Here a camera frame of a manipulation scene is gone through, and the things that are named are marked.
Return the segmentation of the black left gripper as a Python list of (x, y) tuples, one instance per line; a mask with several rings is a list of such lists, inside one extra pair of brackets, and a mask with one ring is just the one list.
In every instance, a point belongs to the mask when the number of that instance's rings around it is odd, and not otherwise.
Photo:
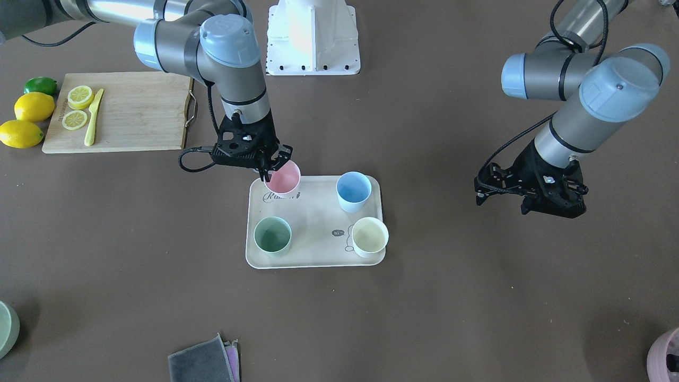
[(572, 219), (586, 212), (584, 195), (589, 189), (578, 160), (570, 160), (565, 168), (554, 167), (538, 154), (532, 141), (509, 171), (509, 185), (517, 186), (524, 197), (522, 214), (536, 211)]

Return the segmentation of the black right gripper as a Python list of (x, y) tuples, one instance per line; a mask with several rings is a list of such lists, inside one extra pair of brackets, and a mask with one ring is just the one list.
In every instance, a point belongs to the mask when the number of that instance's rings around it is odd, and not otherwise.
[(290, 159), (293, 148), (276, 137), (272, 112), (256, 123), (245, 124), (240, 116), (225, 116), (219, 126), (217, 143), (211, 152), (215, 164), (257, 169), (262, 182), (270, 182), (270, 171), (279, 171)]

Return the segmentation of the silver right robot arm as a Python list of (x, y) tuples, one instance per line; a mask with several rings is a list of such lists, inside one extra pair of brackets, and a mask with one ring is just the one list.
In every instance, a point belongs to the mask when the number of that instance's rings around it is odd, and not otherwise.
[(134, 27), (141, 63), (216, 89), (225, 117), (212, 163), (254, 169), (264, 182), (289, 160), (276, 137), (252, 14), (243, 1), (2, 1), (2, 42), (65, 22)]

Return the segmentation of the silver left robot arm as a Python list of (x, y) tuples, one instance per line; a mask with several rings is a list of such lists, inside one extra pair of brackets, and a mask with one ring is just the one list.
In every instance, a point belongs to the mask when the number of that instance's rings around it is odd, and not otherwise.
[(576, 218), (586, 211), (588, 188), (580, 160), (596, 151), (623, 124), (640, 115), (667, 79), (670, 60), (653, 44), (636, 44), (603, 56), (608, 25), (627, 1), (579, 1), (539, 41), (533, 53), (504, 64), (504, 93), (521, 99), (563, 101), (541, 132), (507, 170), (483, 169), (490, 188), (478, 186), (477, 202), (494, 193), (523, 197), (521, 212)]

